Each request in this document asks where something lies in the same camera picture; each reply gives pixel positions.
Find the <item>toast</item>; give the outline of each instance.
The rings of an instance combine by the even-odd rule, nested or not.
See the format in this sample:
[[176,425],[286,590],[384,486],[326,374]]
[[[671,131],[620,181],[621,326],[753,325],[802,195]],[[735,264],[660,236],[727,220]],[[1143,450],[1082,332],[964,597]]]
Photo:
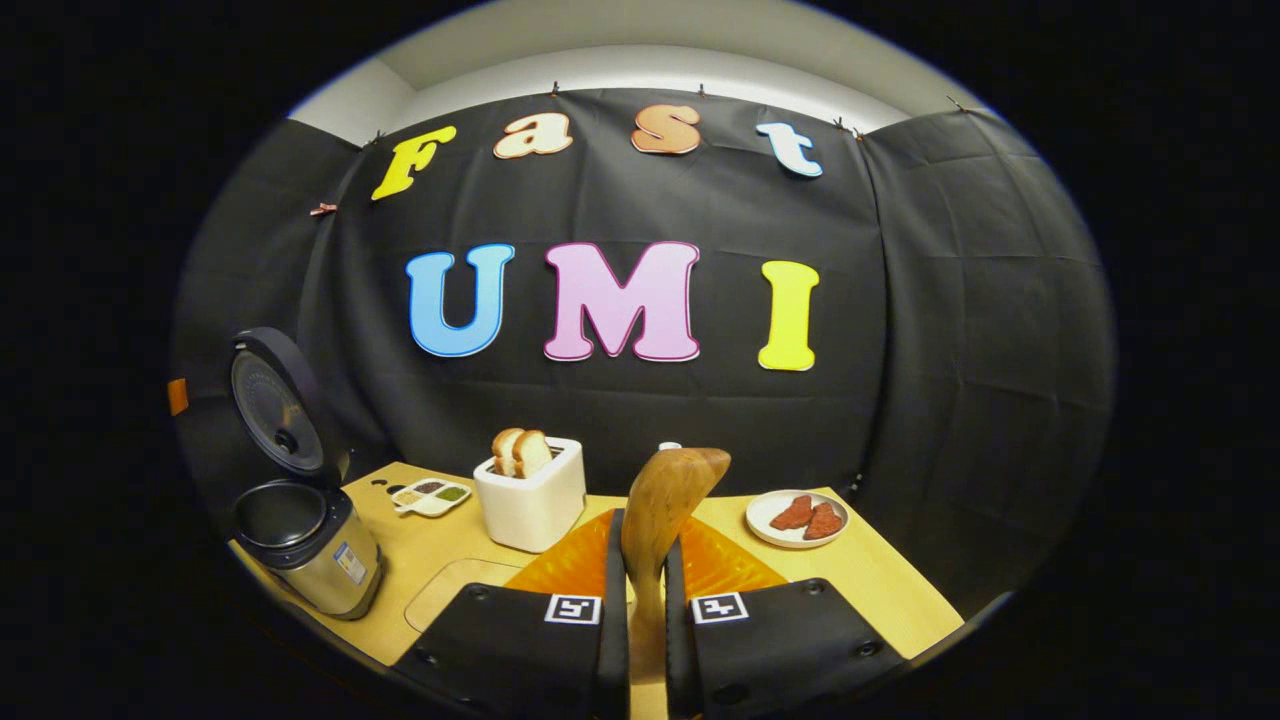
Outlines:
[[493,466],[499,475],[516,477],[516,457],[512,455],[512,448],[524,432],[525,428],[507,428],[493,438]]
[[516,438],[511,456],[516,460],[516,477],[527,479],[552,461],[552,447],[541,430],[525,430]]

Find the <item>rice cooker lid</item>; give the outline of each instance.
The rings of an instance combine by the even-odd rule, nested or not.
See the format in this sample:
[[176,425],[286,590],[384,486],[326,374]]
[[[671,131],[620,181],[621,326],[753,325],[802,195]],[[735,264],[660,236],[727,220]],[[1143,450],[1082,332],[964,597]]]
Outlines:
[[314,487],[276,480],[257,486],[236,501],[241,537],[269,550],[292,547],[324,524],[329,503]]
[[340,486],[349,457],[302,351],[275,328],[232,342],[232,397],[253,442],[289,474]]

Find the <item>white plate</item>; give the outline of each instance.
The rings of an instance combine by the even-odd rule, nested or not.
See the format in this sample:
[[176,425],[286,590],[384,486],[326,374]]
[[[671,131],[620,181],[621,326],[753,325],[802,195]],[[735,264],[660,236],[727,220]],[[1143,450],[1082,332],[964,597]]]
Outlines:
[[[425,486],[426,483],[433,483],[433,482],[443,483],[443,487],[431,491],[431,495],[424,495],[421,498],[413,502],[402,501],[406,497],[411,497],[410,496],[411,492],[422,495],[416,488],[419,486]],[[435,497],[436,495],[444,492],[445,488],[462,488],[465,493],[462,497],[457,500],[440,500],[439,497]],[[416,483],[406,487],[404,489],[398,491],[396,495],[392,496],[392,501],[396,502],[396,505],[399,506],[398,509],[404,512],[417,512],[419,515],[426,515],[428,518],[439,518],[440,515],[444,515],[449,510],[453,510],[453,506],[466,502],[468,497],[471,497],[471,488],[468,488],[467,486],[453,483],[445,480],[444,478],[422,478],[421,480],[417,480]]]
[[[783,510],[791,506],[791,501],[801,495],[808,495],[813,498],[813,506],[817,507],[819,503],[826,502],[831,505],[831,509],[836,512],[844,524],[835,533],[819,538],[815,541],[804,539],[805,528],[796,528],[794,530],[780,530],[769,525],[769,521],[777,518]],[[773,492],[767,492],[760,497],[756,497],[746,506],[746,525],[751,528],[751,532],[756,534],[764,542],[769,542],[781,547],[818,547],[827,544],[828,542],[840,537],[840,533],[845,532],[849,527],[849,511],[840,502],[817,492],[808,492],[803,489],[776,489]]]

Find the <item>wooden spatula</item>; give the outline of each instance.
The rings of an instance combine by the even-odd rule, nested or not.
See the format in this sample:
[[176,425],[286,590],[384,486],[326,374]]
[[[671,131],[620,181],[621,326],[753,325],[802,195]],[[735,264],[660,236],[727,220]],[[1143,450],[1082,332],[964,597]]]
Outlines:
[[649,683],[666,674],[666,612],[659,579],[662,564],[680,527],[728,470],[723,450],[662,450],[645,462],[627,495],[622,518],[622,559],[636,593],[627,624],[631,682]]

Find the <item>white wall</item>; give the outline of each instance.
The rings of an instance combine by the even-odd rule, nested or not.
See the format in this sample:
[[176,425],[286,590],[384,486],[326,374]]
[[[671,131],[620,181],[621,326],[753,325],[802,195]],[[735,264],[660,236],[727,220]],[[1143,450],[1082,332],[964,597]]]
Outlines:
[[314,92],[289,118],[364,145],[389,127],[413,99],[413,88],[378,58],[356,65]]
[[655,87],[737,97],[870,132],[909,115],[868,95],[792,68],[713,50],[662,45],[582,47],[511,60],[447,79],[408,100],[396,131],[494,100],[596,87]]

